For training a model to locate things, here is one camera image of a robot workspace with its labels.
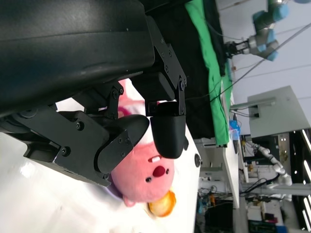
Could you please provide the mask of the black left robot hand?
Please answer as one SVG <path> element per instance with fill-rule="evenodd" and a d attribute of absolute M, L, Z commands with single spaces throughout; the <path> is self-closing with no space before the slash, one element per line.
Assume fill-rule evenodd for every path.
<path fill-rule="evenodd" d="M 138 0 L 0 3 L 0 130 L 39 164 L 109 186 L 148 128 L 162 157 L 179 158 L 186 85 Z"/>

